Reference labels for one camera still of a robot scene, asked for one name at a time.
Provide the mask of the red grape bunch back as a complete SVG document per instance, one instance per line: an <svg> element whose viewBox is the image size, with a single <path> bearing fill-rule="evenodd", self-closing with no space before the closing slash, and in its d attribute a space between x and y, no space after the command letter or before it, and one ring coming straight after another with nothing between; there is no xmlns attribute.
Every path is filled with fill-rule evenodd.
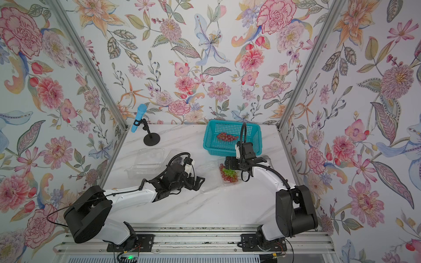
<svg viewBox="0 0 421 263"><path fill-rule="evenodd" d="M228 133L219 133L217 139L222 142L233 142L236 141L239 137L228 134Z"/></svg>

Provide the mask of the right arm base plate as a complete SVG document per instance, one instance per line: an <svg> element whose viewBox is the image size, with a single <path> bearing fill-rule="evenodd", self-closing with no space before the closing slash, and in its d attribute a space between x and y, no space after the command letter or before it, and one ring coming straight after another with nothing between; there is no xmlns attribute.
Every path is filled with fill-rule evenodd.
<svg viewBox="0 0 421 263"><path fill-rule="evenodd" d="M237 246L243 252L286 252L287 246L284 238L268 241L261 233L242 234Z"/></svg>

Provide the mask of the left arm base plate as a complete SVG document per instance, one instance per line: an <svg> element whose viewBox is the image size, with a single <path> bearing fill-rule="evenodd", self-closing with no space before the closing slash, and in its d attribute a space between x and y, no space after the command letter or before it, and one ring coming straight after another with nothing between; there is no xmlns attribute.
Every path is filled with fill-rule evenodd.
<svg viewBox="0 0 421 263"><path fill-rule="evenodd" d="M154 234L137 234L136 238L130 237L121 245L109 243L107 252L151 252L154 242Z"/></svg>

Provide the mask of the teal plastic mesh basket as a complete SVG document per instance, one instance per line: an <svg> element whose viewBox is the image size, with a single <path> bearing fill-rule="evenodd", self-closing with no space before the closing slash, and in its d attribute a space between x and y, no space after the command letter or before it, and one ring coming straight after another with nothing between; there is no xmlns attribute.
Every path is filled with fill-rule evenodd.
<svg viewBox="0 0 421 263"><path fill-rule="evenodd" d="M242 129L243 123L232 121L209 121L203 147L209 154L221 157L235 157L236 146L239 141L251 142L256 155L262 154L262 133L257 124L245 123L246 134Z"/></svg>

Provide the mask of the clear clamshell container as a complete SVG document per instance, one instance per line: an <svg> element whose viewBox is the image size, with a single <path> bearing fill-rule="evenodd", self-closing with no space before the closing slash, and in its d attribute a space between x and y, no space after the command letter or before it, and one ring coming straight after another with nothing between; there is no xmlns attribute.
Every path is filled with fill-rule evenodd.
<svg viewBox="0 0 421 263"><path fill-rule="evenodd" d="M129 179L152 179L162 172L165 150L161 148L141 149L136 160L125 172Z"/></svg>
<svg viewBox="0 0 421 263"><path fill-rule="evenodd" d="M236 183L225 183L223 182L219 170L219 165L224 165L225 159L220 158L215 161L209 161L206 164L201 164L196 169L197 175L204 178L205 182L200 187L199 192L201 194L208 194L211 192L217 192L220 190L226 190L227 187L236 186L242 183L241 173L237 171L238 182Z"/></svg>

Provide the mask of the red grape bunch front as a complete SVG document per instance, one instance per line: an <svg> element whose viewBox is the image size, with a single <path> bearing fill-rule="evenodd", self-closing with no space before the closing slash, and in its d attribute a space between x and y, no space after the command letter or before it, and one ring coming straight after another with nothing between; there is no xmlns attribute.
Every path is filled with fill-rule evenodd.
<svg viewBox="0 0 421 263"><path fill-rule="evenodd" d="M225 165L223 165L223 164L219 165L219 170L220 170L220 174L221 174L221 178L222 178L223 182L225 182L225 183L236 183L236 182L238 182L237 171L227 169L225 167Z"/></svg>

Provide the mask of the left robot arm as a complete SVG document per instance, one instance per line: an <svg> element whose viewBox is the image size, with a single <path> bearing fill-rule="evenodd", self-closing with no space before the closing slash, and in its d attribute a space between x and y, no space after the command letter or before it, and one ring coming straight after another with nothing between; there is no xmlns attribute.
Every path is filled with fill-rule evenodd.
<svg viewBox="0 0 421 263"><path fill-rule="evenodd" d="M120 190L104 190L98 185L90 187L66 210L64 219L75 243L98 239L128 251L140 246L140 238L128 222L112 220L110 214L158 202L184 188L198 191L205 181L195 175L191 155L182 152L172 157L159 175L143 179L138 186Z"/></svg>

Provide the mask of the red grape bunch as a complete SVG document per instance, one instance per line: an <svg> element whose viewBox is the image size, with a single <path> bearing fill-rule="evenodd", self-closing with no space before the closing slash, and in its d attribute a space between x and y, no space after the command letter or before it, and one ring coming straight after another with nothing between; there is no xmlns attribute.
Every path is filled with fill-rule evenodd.
<svg viewBox="0 0 421 263"><path fill-rule="evenodd" d="M227 169L225 167L225 165L223 165L223 164L219 165L219 170L220 170L220 174L221 174L221 178L222 178L223 182L225 182L225 183L236 183L236 182L238 182L237 171Z"/></svg>
<svg viewBox="0 0 421 263"><path fill-rule="evenodd" d="M217 139L222 142L233 142L236 141L239 137L228 134L228 133L219 133Z"/></svg>

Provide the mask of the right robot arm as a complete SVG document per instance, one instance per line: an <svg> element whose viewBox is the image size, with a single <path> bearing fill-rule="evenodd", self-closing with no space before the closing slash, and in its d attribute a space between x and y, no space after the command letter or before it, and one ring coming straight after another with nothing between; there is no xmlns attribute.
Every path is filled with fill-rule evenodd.
<svg viewBox="0 0 421 263"><path fill-rule="evenodd" d="M308 187L291 187L267 160L256 156L251 142L237 142L235 151L236 156L227 157L225 165L231 170L246 172L275 194L275 218L258 227L255 233L260 249L268 251L285 238L318 228L318 216Z"/></svg>

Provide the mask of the green grape bunch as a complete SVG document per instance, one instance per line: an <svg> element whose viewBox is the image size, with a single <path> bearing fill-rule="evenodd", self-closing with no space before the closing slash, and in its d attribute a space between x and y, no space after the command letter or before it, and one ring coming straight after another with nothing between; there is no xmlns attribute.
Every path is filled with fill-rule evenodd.
<svg viewBox="0 0 421 263"><path fill-rule="evenodd" d="M223 175L225 177L235 178L237 177L237 172L231 169L223 168Z"/></svg>

